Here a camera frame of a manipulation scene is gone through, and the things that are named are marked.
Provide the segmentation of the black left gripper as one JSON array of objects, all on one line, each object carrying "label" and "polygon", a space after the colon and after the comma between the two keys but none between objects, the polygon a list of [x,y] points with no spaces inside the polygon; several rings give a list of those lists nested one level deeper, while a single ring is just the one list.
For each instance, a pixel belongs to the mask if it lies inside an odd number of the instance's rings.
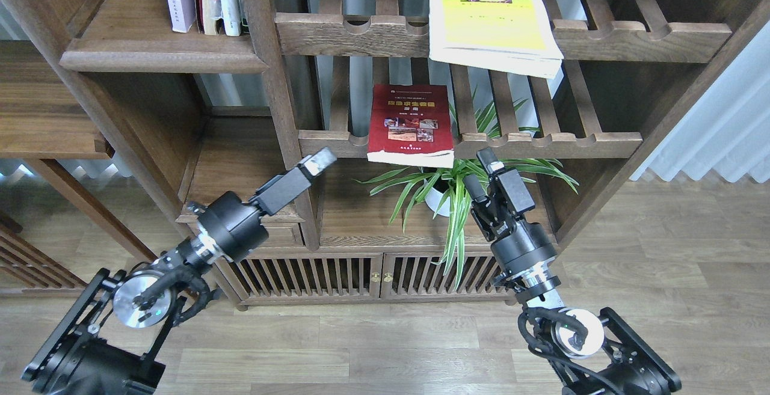
[{"label": "black left gripper", "polygon": [[220,256],[235,263],[246,258],[269,237],[261,214],[275,215],[311,187],[314,179],[336,160],[336,155],[327,147],[304,157],[296,167],[272,177],[256,190],[252,206],[242,203],[233,191],[224,192],[208,206],[190,201],[186,208],[197,215],[200,228],[197,239],[193,240],[198,255],[207,263],[213,263]]}]

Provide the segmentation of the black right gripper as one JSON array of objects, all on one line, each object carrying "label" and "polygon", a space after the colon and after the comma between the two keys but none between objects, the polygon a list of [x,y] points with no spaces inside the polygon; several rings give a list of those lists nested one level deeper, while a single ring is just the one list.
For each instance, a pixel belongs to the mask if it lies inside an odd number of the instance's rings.
[{"label": "black right gripper", "polygon": [[488,175],[488,193],[476,175],[465,176],[464,185],[471,197],[471,214],[501,268],[494,280],[512,281],[537,269],[547,271],[556,250],[541,224],[527,222],[523,215],[535,208],[535,202],[522,177],[515,168],[505,167],[489,147],[476,157]]}]

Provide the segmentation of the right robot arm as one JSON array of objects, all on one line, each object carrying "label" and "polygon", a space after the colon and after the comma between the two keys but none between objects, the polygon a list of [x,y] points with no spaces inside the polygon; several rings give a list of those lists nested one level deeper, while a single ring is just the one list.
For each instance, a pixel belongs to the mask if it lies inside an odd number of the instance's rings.
[{"label": "right robot arm", "polygon": [[512,289],[522,305],[517,326],[529,351],[550,363],[564,394],[670,394],[679,376],[611,308],[599,314],[567,307],[549,263],[556,249],[542,226],[525,219],[535,203],[517,170],[490,148],[478,152],[488,175],[464,179],[472,214],[502,272],[495,285]]}]

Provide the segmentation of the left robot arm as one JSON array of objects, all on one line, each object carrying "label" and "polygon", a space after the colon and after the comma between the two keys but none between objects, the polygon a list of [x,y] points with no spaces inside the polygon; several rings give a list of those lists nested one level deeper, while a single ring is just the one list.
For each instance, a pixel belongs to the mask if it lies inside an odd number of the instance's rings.
[{"label": "left robot arm", "polygon": [[[335,161],[323,148],[272,177],[248,201],[228,191],[209,205],[190,203],[198,234],[131,272],[99,270],[23,370],[23,381],[43,394],[154,393],[165,370],[156,357],[170,330],[222,293],[205,274],[217,260],[240,262],[265,242],[262,219],[294,201]],[[160,329],[146,353],[133,354],[101,337],[110,317],[132,329]]]}]

